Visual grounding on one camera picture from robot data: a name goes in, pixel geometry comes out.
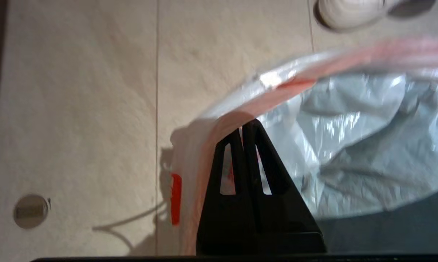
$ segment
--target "white plastic bag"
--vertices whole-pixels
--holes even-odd
[[[369,91],[374,91],[375,94],[366,93],[366,90],[353,93],[350,90],[343,91],[343,88],[339,88],[338,95],[356,95],[357,99],[366,97],[368,103],[372,96],[375,96],[375,101],[378,101],[378,103],[375,103],[372,107],[366,107],[366,104],[363,104],[361,107],[352,105],[353,108],[344,108],[344,113],[352,111],[354,114],[344,114],[347,116],[346,119],[331,122],[341,125],[338,128],[332,128],[333,131],[340,130],[340,127],[343,127],[344,124],[353,123],[351,118],[358,118],[357,123],[359,125],[350,127],[349,133],[340,132],[339,138],[342,134],[343,137],[334,140],[333,143],[330,139],[324,139],[324,143],[317,143],[317,138],[334,137],[334,134],[325,133],[328,129],[324,128],[312,132],[317,137],[298,139],[299,135],[305,134],[303,130],[310,126],[302,125],[302,123],[320,121],[321,124],[324,124],[324,119],[314,118],[310,114],[305,115],[300,112],[302,101],[307,103],[312,98],[311,94],[307,92],[302,96],[299,96],[299,94],[312,88],[318,79],[341,72],[361,71],[386,74],[382,80],[379,80],[385,81],[386,85],[384,85],[384,88]],[[292,60],[257,75],[205,111],[187,128],[174,132],[171,136],[174,146],[172,172],[177,180],[179,176],[182,181],[181,184],[174,182],[173,191],[175,191],[175,194],[172,197],[172,212],[178,214],[172,214],[172,216],[177,217],[175,223],[179,223],[182,254],[195,254],[197,227],[216,144],[226,135],[254,118],[258,118],[264,124],[279,123],[280,126],[275,129],[272,129],[272,126],[264,126],[271,139],[272,137],[280,137],[283,139],[282,143],[284,143],[284,136],[290,134],[294,141],[293,149],[291,146],[279,147],[279,141],[275,139],[273,144],[289,174],[294,178],[295,185],[299,187],[309,209],[315,216],[324,217],[327,214],[329,214],[328,216],[333,214],[354,215],[357,214],[358,210],[376,212],[381,210],[377,207],[385,206],[391,209],[411,201],[411,198],[407,198],[406,202],[392,202],[392,199],[390,199],[387,205],[383,206],[383,203],[377,206],[374,205],[376,208],[372,210],[359,209],[356,205],[343,203],[343,206],[337,206],[336,209],[330,210],[330,207],[334,207],[333,204],[329,203],[330,194],[325,193],[323,195],[323,192],[326,192],[324,191],[326,182],[318,177],[320,176],[319,171],[322,164],[332,159],[334,153],[353,143],[350,137],[369,136],[391,121],[394,117],[392,112],[395,111],[392,109],[398,109],[401,106],[405,88],[407,88],[402,78],[407,76],[418,80],[438,81],[438,40],[427,38],[391,40],[367,48],[344,52],[318,53]],[[329,90],[331,79],[329,78],[328,81],[326,85],[318,82],[316,89],[312,90],[311,93]],[[312,106],[317,108],[317,103],[320,102],[321,97],[319,96]],[[275,111],[277,106],[279,106],[279,110],[285,109],[286,112],[279,113]],[[340,105],[330,106],[334,106],[332,110],[340,109]],[[269,119],[278,118],[279,116],[286,117],[278,121],[269,121]],[[300,124],[294,123],[294,119],[297,117]],[[360,124],[360,119],[367,121],[365,124]],[[284,134],[280,135],[279,132],[282,130],[284,130]],[[308,146],[305,141],[313,141],[312,151],[306,149]],[[292,167],[292,163],[299,161],[297,158],[300,158],[302,164]],[[298,179],[300,174],[305,174],[304,181]],[[438,190],[438,184],[430,188]],[[325,205],[324,210],[329,210],[328,213],[319,212],[321,204]]]

